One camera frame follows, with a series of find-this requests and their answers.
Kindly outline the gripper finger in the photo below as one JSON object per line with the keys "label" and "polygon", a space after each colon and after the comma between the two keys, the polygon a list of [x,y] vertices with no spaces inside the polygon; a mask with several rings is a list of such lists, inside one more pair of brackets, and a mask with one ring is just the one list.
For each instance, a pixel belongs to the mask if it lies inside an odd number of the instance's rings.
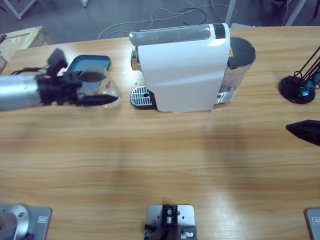
{"label": "gripper finger", "polygon": [[311,144],[320,145],[320,121],[304,120],[291,123],[285,126],[285,129],[299,139]]}

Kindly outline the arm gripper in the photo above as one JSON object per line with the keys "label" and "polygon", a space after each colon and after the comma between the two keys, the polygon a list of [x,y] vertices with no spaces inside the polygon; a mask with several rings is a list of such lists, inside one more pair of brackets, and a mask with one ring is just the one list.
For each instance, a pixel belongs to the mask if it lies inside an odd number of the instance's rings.
{"label": "arm gripper", "polygon": [[44,74],[36,77],[38,92],[43,106],[56,103],[62,106],[70,105],[91,107],[111,104],[118,100],[112,95],[85,95],[78,99],[77,90],[82,87],[82,81],[93,83],[104,80],[104,74],[96,71],[68,71],[61,76],[47,77]]}

